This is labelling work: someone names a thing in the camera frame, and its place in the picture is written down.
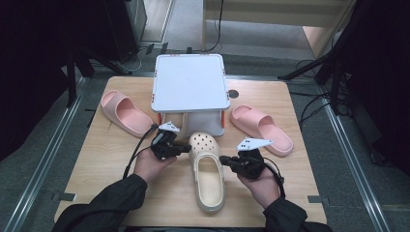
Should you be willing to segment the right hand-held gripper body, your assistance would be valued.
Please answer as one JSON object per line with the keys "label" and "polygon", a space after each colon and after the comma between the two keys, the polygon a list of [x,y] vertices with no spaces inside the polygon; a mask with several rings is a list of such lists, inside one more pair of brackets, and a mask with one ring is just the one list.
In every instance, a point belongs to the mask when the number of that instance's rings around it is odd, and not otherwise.
{"label": "right hand-held gripper body", "polygon": [[264,162],[264,158],[259,152],[260,147],[271,145],[273,140],[248,138],[242,140],[236,147],[238,151],[237,163],[234,171],[248,179],[256,180],[265,168],[268,168],[272,173],[274,170]]}

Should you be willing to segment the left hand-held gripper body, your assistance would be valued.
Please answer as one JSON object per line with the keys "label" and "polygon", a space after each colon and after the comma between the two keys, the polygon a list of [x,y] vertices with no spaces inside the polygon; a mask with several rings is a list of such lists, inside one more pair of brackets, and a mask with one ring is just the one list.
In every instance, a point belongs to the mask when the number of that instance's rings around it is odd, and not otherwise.
{"label": "left hand-held gripper body", "polygon": [[154,152],[158,160],[165,160],[173,156],[173,151],[180,148],[174,144],[179,129],[168,121],[159,126],[156,137],[151,142],[151,150]]}

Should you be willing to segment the pink slide slipper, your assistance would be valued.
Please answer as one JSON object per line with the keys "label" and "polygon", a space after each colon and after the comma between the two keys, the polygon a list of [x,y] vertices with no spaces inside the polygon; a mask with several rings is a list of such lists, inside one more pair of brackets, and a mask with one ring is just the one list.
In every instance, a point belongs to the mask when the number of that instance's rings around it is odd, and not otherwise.
{"label": "pink slide slipper", "polygon": [[230,121],[253,138],[272,140],[267,149],[278,157],[286,157],[293,150],[291,138],[276,125],[273,117],[256,108],[239,105],[230,112]]}
{"label": "pink slide slipper", "polygon": [[107,119],[138,138],[154,124],[147,114],[134,105],[131,98],[116,90],[108,91],[102,96],[101,107]]}

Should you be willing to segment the white shoe rack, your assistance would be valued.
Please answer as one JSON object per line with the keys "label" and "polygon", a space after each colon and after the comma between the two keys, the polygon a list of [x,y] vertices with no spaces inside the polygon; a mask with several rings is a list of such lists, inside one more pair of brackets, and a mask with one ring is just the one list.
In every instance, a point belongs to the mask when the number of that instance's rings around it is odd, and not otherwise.
{"label": "white shoe rack", "polygon": [[219,54],[167,54],[156,60],[151,107],[159,122],[189,117],[186,136],[205,131],[224,135],[224,111],[230,107],[223,58]]}

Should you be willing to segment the person's left hand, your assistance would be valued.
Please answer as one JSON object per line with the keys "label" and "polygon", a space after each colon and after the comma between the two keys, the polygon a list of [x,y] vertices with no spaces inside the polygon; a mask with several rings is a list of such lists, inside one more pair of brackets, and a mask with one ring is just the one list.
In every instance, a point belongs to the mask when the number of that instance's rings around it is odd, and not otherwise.
{"label": "person's left hand", "polygon": [[133,173],[146,183],[155,180],[161,172],[177,160],[176,157],[157,159],[151,149],[142,151],[136,158]]}

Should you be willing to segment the person's right hand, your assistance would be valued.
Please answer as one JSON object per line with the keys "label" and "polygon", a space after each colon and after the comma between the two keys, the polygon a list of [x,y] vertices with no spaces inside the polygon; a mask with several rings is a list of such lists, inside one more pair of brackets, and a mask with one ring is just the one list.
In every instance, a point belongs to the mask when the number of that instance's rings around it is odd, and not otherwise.
{"label": "person's right hand", "polygon": [[274,174],[264,168],[260,176],[255,179],[248,179],[237,175],[238,179],[251,192],[253,198],[264,208],[268,208],[274,201],[279,198],[279,187],[274,179]]}

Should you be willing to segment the black stand legs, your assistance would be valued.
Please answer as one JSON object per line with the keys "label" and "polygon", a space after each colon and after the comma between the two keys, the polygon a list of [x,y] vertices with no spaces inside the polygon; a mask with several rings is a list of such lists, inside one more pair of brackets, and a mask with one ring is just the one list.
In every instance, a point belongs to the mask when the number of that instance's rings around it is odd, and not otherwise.
{"label": "black stand legs", "polygon": [[103,58],[98,53],[89,48],[82,46],[73,46],[67,53],[67,77],[68,77],[68,93],[69,99],[67,107],[71,107],[77,97],[76,80],[74,68],[78,68],[80,72],[86,77],[92,77],[95,73],[90,59],[94,59],[103,66],[109,68],[118,74],[129,74],[129,72],[111,63],[108,59]]}

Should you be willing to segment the black tripod stand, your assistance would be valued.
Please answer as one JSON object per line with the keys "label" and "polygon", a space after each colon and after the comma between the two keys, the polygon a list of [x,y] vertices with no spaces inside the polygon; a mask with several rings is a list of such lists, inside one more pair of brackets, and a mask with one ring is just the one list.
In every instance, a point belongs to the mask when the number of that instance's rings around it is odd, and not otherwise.
{"label": "black tripod stand", "polygon": [[308,71],[311,71],[319,67],[319,71],[316,74],[314,80],[318,85],[324,85],[330,77],[334,78],[332,92],[331,92],[331,108],[333,111],[338,112],[337,109],[337,94],[338,94],[338,82],[341,79],[341,67],[342,58],[341,53],[343,48],[347,45],[349,38],[355,31],[360,19],[363,17],[363,12],[360,6],[360,0],[352,0],[349,5],[349,9],[343,15],[344,28],[339,30],[339,36],[331,44],[330,50],[322,55],[320,58],[302,66],[294,72],[279,76],[280,80],[291,80],[300,76]]}

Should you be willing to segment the light wooden cabinet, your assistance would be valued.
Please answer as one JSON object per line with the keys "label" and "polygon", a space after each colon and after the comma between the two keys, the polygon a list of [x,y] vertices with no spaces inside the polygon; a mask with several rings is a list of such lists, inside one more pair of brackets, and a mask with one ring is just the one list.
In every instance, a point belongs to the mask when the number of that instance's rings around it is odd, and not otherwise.
{"label": "light wooden cabinet", "polygon": [[358,0],[202,0],[203,21],[227,21],[302,26],[315,58],[349,20]]}

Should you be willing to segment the metal floor rail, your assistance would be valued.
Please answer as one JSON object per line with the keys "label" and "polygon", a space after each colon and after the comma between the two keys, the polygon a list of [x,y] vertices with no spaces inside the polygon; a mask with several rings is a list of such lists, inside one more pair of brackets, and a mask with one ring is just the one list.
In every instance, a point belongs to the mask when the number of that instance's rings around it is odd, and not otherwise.
{"label": "metal floor rail", "polygon": [[22,194],[18,197],[13,213],[7,219],[7,223],[1,228],[0,232],[20,231],[23,222],[26,220],[27,215],[40,192],[46,175],[72,123],[74,115],[81,104],[88,82],[89,79],[87,77],[81,77],[76,82],[75,90],[77,91],[77,96],[74,98],[73,103],[70,106],[64,106],[62,116],[58,120],[57,126],[44,148],[38,163],[35,165],[35,169],[30,175],[27,185]]}
{"label": "metal floor rail", "polygon": [[392,232],[392,229],[383,213],[381,205],[379,204],[379,201],[366,177],[366,174],[359,163],[359,160],[351,145],[345,128],[339,117],[336,116],[334,111],[331,109],[330,103],[331,101],[327,98],[324,98],[322,100],[322,104],[328,115],[328,119],[333,127],[334,133],[336,134],[337,141],[347,161],[347,165],[353,176],[358,191],[362,197],[369,218],[373,224],[374,231]]}

